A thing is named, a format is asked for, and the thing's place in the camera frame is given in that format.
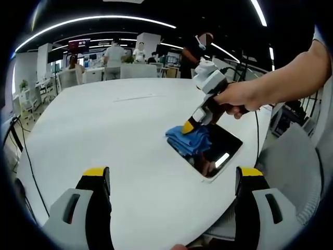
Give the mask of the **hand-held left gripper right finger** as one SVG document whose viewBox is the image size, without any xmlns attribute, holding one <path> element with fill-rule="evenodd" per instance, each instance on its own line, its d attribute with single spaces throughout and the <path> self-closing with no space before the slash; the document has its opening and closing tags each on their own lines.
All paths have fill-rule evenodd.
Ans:
<svg viewBox="0 0 333 250">
<path fill-rule="evenodd" d="M 296 207 L 255 168 L 236 168 L 235 195 L 237 249 L 284 249 L 303 228 Z"/>
</svg>

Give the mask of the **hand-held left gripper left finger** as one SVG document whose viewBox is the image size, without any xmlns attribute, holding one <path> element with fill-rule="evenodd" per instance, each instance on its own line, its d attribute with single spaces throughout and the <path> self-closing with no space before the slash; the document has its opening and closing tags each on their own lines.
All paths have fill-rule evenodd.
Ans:
<svg viewBox="0 0 333 250">
<path fill-rule="evenodd" d="M 60 249 L 114 249 L 109 167 L 85 171 L 50 207 L 44 233 Z"/>
</svg>

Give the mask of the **person's right hand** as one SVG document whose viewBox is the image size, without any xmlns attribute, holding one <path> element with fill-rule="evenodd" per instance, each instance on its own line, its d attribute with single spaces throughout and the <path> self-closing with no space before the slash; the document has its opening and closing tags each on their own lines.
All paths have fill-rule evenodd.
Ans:
<svg viewBox="0 0 333 250">
<path fill-rule="evenodd" d="M 214 97 L 214 100 L 222 106 L 229 106 L 226 112 L 233 115 L 235 119 L 240 119 L 243 116 L 241 106 L 248 111 L 256 111 L 262 106 L 260 100 L 260 91 L 258 81 L 244 81 L 231 83 L 219 95 Z"/>
</svg>

